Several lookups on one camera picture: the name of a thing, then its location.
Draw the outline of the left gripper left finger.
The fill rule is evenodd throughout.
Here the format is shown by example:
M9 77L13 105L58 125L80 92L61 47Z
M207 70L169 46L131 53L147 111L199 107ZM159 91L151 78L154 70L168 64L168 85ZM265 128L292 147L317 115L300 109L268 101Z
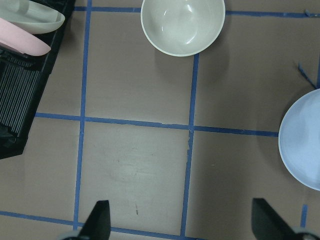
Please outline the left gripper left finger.
M78 234L79 240L108 240L111 234L110 204L99 200Z

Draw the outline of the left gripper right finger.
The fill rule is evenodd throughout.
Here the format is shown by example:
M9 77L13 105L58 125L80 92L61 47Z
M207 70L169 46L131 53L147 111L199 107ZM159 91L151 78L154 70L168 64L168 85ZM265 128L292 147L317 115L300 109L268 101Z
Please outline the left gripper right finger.
M296 233L264 198L253 198L251 230L256 240L295 240Z

